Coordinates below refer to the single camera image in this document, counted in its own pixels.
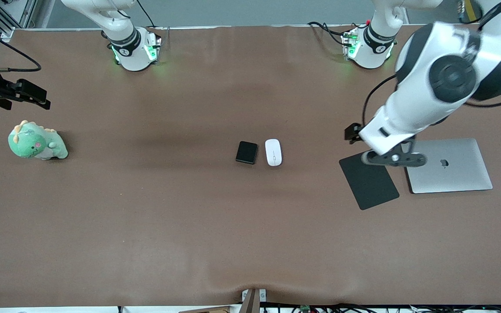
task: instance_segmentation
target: floor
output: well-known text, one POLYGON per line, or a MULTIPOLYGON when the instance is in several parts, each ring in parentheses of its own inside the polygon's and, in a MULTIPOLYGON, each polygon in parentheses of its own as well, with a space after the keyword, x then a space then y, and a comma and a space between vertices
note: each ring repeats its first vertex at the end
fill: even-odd
MULTIPOLYGON (((350 24, 369 19, 374 11, 368 0, 140 0, 157 26, 263 26, 350 24)), ((443 0, 435 10, 408 10, 409 22, 424 24, 457 20, 456 0, 443 0)), ((135 25, 151 23, 140 7, 126 10, 135 25)), ((61 0, 40 0, 35 12, 36 28, 92 28, 94 22, 67 8, 61 0)))

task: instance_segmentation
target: plush toy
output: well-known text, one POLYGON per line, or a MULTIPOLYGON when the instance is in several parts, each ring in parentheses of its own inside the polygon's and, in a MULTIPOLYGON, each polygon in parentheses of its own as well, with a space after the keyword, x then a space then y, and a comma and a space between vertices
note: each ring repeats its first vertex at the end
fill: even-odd
POLYGON ((22 121, 8 137, 9 147, 21 158, 64 159, 68 152, 63 139, 54 129, 44 129, 34 122, 22 121))

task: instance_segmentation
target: black mouse pad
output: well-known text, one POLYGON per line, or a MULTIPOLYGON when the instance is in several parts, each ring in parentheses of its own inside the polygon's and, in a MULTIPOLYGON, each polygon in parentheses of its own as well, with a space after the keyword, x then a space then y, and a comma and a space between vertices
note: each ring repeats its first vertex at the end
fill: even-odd
POLYGON ((356 154, 340 160, 341 169, 357 200, 358 207, 366 210, 399 198, 399 193, 392 182, 385 166, 368 166, 356 154))

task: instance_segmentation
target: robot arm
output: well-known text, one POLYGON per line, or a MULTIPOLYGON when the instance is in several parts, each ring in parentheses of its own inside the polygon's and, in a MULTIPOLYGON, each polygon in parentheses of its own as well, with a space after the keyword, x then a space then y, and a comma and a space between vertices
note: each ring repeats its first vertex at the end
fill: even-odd
MULTIPOLYGON (((493 14, 498 5, 487 10, 493 14)), ((410 138, 471 97, 501 95, 501 12, 495 16, 481 32, 436 22, 409 38, 396 64, 396 91, 358 132, 373 150, 365 163, 422 166, 424 156, 403 153, 402 142, 413 143, 410 138)))
POLYGON ((366 69, 381 66, 390 56, 397 32, 404 23, 401 8, 430 9, 439 6, 442 0, 372 0, 374 16, 368 26, 353 32, 356 40, 344 40, 352 44, 347 57, 366 69))
POLYGON ((129 71, 140 71, 157 62, 161 40, 142 27, 135 27, 123 12, 136 0, 62 0, 68 8, 93 20, 111 42, 117 62, 129 71))

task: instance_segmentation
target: cable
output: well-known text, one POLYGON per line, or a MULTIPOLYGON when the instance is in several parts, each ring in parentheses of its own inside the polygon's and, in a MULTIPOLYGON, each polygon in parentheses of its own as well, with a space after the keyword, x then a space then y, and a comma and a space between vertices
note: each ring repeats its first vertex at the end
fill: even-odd
POLYGON ((376 85, 376 87, 374 87, 370 93, 368 93, 368 96, 366 97, 366 100, 364 101, 364 106, 362 107, 362 126, 365 127, 366 126, 366 107, 368 105, 368 101, 370 100, 370 97, 372 96, 372 94, 378 90, 378 88, 382 87, 383 84, 387 83, 388 81, 392 80, 392 79, 395 79, 395 74, 393 74, 392 76, 388 77, 387 79, 384 79, 381 83, 379 83, 378 85, 376 85))
POLYGON ((493 305, 482 305, 483 310, 496 310, 501 312, 501 307, 493 306, 493 305))
POLYGON ((376 311, 368 309, 367 307, 364 307, 362 305, 358 305, 358 304, 346 304, 346 305, 354 307, 355 309, 360 309, 360 310, 363 310, 363 311, 367 311, 368 313, 376 313, 376 311))
POLYGON ((121 16, 124 16, 126 18, 131 18, 131 16, 123 14, 123 12, 121 12, 120 10, 117 10, 117 13, 119 13, 121 16))
POLYGON ((357 25, 357 24, 355 24, 355 23, 351 23, 351 25, 352 25, 352 26, 355 26, 356 28, 367 28, 367 27, 368 27, 368 25, 367 25, 367 24, 366 24, 366 25, 364 25, 364 26, 359 26, 359 25, 357 25))
POLYGON ((320 26, 320 28, 322 28, 322 30, 324 30, 324 31, 328 32, 328 34, 330 34, 330 36, 332 37, 332 39, 333 39, 335 42, 337 42, 337 43, 341 44, 342 46, 351 47, 351 45, 350 45, 350 44, 340 42, 340 41, 339 41, 336 37, 334 37, 334 34, 335 34, 335 35, 338 35, 338 36, 341 36, 343 33, 339 33, 339 32, 335 32, 335 31, 333 31, 333 30, 330 30, 330 29, 328 28, 328 25, 326 25, 326 23, 324 23, 324 24, 320 24, 320 23, 318 23, 318 22, 310 22, 310 23, 308 23, 308 25, 310 25, 310 26, 312 26, 312 25, 319 25, 319 26, 320 26))
POLYGON ((0 38, 0 43, 2 43, 4 46, 8 47, 9 49, 13 50, 14 52, 20 54, 21 56, 25 57, 26 59, 28 59, 28 61, 34 63, 36 65, 36 68, 35 69, 12 69, 12 68, 7 68, 7 72, 37 72, 39 70, 42 69, 42 66, 40 65, 40 63, 36 62, 36 60, 32 59, 30 56, 28 56, 26 53, 20 51, 19 49, 11 46, 10 44, 4 42, 3 40, 1 40, 0 38))
POLYGON ((144 9, 144 6, 140 3, 140 0, 137 0, 140 8, 143 10, 144 14, 146 14, 148 20, 150 21, 150 23, 152 24, 152 26, 150 27, 155 27, 156 25, 154 24, 153 20, 150 18, 150 16, 148 15, 148 12, 144 9))
POLYGON ((477 305, 471 305, 465 307, 464 309, 454 309, 453 307, 442 306, 442 307, 429 307, 429 306, 418 306, 417 309, 421 309, 417 311, 417 313, 463 313, 467 310, 475 309, 478 307, 477 305))
POLYGON ((487 104, 487 105, 465 102, 464 105, 467 105, 468 107, 485 107, 485 108, 489 108, 489 107, 501 107, 501 102, 500 103, 494 103, 494 104, 487 104))
POLYGON ((480 19, 480 18, 477 18, 476 20, 471 20, 471 22, 463 22, 463 21, 459 20, 459 22, 460 22, 461 24, 465 24, 465 25, 467 25, 467 24, 477 23, 479 20, 481 20, 481 19, 480 19))

